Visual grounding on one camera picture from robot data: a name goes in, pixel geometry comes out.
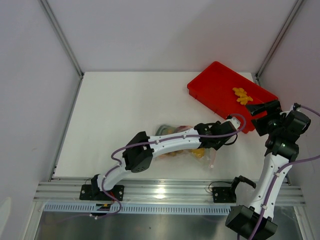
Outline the yellow potato toy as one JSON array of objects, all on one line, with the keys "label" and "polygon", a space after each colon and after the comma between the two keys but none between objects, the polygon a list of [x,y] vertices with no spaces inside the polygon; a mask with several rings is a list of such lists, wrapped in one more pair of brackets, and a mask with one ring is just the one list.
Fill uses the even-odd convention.
[{"label": "yellow potato toy", "polygon": [[203,158],[206,153],[204,148],[189,149],[188,151],[197,159]]}]

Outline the yellow ginger toy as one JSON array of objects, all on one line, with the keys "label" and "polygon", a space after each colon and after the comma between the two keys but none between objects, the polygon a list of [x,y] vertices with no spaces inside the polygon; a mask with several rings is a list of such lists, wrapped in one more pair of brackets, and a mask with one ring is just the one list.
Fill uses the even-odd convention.
[{"label": "yellow ginger toy", "polygon": [[251,96],[247,95],[247,92],[243,88],[234,87],[233,89],[234,94],[237,96],[236,101],[241,105],[246,105],[253,101]]}]

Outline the clear pink zip top bag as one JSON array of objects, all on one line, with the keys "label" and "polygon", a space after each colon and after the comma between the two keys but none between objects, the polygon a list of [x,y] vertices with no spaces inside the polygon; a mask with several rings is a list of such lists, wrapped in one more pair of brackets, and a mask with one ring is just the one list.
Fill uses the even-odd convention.
[{"label": "clear pink zip top bag", "polygon": [[[186,130],[189,130],[193,128],[193,126],[190,125],[168,125],[168,124],[162,124],[158,127],[158,129],[155,132],[156,136],[164,136],[164,135],[170,135],[170,134],[175,134],[179,132],[184,132]],[[205,148],[205,155],[204,157],[197,159],[194,157],[190,152],[189,149],[184,149],[184,150],[178,150],[178,151],[173,151],[169,153],[162,154],[158,156],[156,159],[161,160],[169,160],[169,159],[178,159],[180,156],[186,157],[190,156],[192,159],[197,160],[200,162],[204,168],[208,167],[209,169],[214,168],[214,162],[216,158],[217,151],[213,148]]]}]

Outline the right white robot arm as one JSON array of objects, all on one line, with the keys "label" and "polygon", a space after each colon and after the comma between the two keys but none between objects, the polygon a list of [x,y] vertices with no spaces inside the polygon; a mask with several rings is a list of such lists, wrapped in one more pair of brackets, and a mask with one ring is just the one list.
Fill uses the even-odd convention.
[{"label": "right white robot arm", "polygon": [[260,136],[267,135],[263,169],[252,195],[243,204],[231,209],[225,225],[247,240],[267,240],[278,226],[273,223],[274,208],[284,178],[295,163],[300,148],[297,140],[311,124],[311,119],[300,112],[301,105],[294,103],[283,111],[278,100],[260,104],[247,104]]}]

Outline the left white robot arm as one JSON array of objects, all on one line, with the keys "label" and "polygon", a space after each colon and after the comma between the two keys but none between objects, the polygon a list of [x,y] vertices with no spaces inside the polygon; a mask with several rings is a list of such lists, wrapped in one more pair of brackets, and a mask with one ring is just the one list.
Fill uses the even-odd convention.
[{"label": "left white robot arm", "polygon": [[110,158],[115,166],[105,174],[91,179],[91,199],[118,201],[113,188],[130,173],[147,170],[153,159],[172,152],[198,149],[218,150],[243,128],[235,117],[224,122],[199,123],[181,132],[148,136],[145,131],[137,133],[124,147],[115,150]]}]

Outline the red plastic tray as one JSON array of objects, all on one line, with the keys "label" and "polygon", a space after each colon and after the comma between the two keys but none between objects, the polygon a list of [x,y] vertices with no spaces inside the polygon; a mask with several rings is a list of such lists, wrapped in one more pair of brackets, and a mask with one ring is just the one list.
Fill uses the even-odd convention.
[{"label": "red plastic tray", "polygon": [[262,104],[278,97],[258,86],[222,63],[215,61],[187,84],[189,95],[226,119],[230,114],[241,114],[246,119],[243,133],[255,130],[253,117],[246,107],[237,102],[234,88],[242,88],[252,98],[248,104]]}]

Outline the right corner aluminium post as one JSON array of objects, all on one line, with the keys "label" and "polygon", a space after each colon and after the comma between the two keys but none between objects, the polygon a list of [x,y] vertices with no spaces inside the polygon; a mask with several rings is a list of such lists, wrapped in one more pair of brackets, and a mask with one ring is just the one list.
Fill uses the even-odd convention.
[{"label": "right corner aluminium post", "polygon": [[281,25],[281,28],[276,35],[276,38],[272,42],[271,47],[269,48],[266,56],[263,58],[263,61],[261,62],[258,70],[254,74],[254,82],[259,85],[260,84],[260,78],[262,77],[265,69],[271,62],[273,56],[275,55],[276,51],[280,47],[282,41],[284,40],[286,34],[288,33],[289,29],[293,25],[295,19],[298,17],[300,11],[302,10],[303,6],[305,5],[307,1],[306,0],[295,0],[293,7],[288,13],[288,16],[285,18],[284,23]]}]

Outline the corner aluminium post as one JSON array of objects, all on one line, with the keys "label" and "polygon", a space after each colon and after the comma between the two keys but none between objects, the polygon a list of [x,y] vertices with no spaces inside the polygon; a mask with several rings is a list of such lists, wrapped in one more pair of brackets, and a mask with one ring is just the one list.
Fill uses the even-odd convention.
[{"label": "corner aluminium post", "polygon": [[71,62],[76,74],[79,76],[80,79],[83,78],[84,72],[82,71],[80,64],[75,56],[74,51],[71,48],[71,45],[66,38],[66,35],[49,3],[48,0],[38,0],[38,3],[40,4],[45,16],[48,19],[48,22],[50,23],[60,45],[62,46],[66,56],[68,57],[69,61]]},{"label": "corner aluminium post", "polygon": [[288,13],[288,16],[285,18],[284,23],[281,25],[281,28],[276,35],[276,38],[272,42],[271,47],[269,48],[266,56],[263,58],[263,61],[261,62],[258,70],[254,74],[254,82],[259,85],[260,84],[260,78],[262,77],[265,69],[271,62],[273,56],[275,55],[276,51],[280,47],[282,41],[284,40],[286,34],[288,33],[289,29],[293,25],[295,19],[298,17],[300,11],[302,10],[303,6],[305,5],[307,1],[306,0],[295,0],[293,7]]}]

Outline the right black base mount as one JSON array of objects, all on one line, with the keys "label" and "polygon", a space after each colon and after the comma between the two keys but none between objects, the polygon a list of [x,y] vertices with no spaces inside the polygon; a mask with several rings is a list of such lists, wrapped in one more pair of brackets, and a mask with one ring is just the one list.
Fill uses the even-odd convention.
[{"label": "right black base mount", "polygon": [[[229,186],[212,186],[215,183],[225,183],[229,184]],[[256,188],[257,184],[252,180],[240,175],[235,177],[232,181],[213,181],[208,185],[208,190],[212,193],[212,198],[214,203],[236,203],[236,188],[239,183],[245,183],[251,186],[253,189]]]}]

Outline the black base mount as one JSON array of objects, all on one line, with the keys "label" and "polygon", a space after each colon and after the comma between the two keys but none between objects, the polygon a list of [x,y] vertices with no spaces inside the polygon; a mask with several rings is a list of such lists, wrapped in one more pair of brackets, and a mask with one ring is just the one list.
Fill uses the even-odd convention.
[{"label": "black base mount", "polygon": [[[124,185],[115,185],[112,190],[108,191],[110,196],[123,200],[124,197]],[[107,196],[103,191],[98,188],[97,191],[92,189],[91,184],[84,184],[81,186],[79,199],[82,201],[112,201],[113,199]]]},{"label": "black base mount", "polygon": [[[229,186],[212,186],[215,183],[225,183],[229,184]],[[257,184],[252,180],[240,175],[235,177],[232,181],[213,181],[208,185],[208,190],[212,193],[212,198],[214,203],[236,203],[236,188],[239,183],[245,183],[251,186],[253,189],[256,188]]]}]

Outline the aluminium frame rail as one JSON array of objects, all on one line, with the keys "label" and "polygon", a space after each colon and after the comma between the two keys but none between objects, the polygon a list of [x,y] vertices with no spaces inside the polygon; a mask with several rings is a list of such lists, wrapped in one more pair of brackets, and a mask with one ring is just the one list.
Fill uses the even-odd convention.
[{"label": "aluminium frame rail", "polygon": [[[33,200],[35,202],[79,202],[82,185],[89,180],[53,179],[38,184]],[[167,204],[167,205],[209,205],[213,196],[209,181],[139,180],[125,179],[123,203]]]}]

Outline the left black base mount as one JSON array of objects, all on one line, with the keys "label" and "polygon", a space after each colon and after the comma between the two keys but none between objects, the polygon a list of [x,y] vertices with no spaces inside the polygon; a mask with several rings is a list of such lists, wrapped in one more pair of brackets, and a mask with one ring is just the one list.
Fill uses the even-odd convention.
[{"label": "left black base mount", "polygon": [[[115,185],[112,190],[108,191],[110,196],[123,200],[124,197],[124,185]],[[91,184],[84,184],[81,186],[79,199],[82,201],[112,201],[113,199],[107,196],[103,191],[98,188],[97,191],[92,189]]]}]

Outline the left corner aluminium post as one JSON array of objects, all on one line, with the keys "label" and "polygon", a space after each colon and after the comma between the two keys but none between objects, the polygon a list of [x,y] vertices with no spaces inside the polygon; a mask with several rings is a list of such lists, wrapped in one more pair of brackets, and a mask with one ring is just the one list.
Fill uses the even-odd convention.
[{"label": "left corner aluminium post", "polygon": [[66,56],[68,57],[69,61],[71,62],[76,74],[79,76],[80,79],[83,78],[84,72],[82,71],[80,64],[75,56],[74,51],[71,48],[71,45],[66,38],[66,35],[49,3],[48,0],[38,0],[38,3],[40,4],[45,16],[48,19],[48,22],[50,23],[60,45],[62,46]]}]

